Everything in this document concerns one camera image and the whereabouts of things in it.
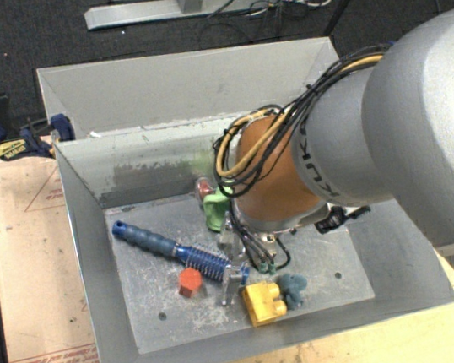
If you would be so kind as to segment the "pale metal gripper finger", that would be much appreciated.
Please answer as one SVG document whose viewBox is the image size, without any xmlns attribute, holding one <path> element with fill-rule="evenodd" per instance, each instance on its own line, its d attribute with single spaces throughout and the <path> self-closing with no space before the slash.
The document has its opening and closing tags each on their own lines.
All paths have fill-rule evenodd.
<svg viewBox="0 0 454 363">
<path fill-rule="evenodd" d="M 226 272 L 222 278 L 222 296 L 220 304 L 222 306 L 228 306 L 233 300 L 234 294 L 237 293 L 246 282 L 246 275 L 241 270 Z"/>
</svg>

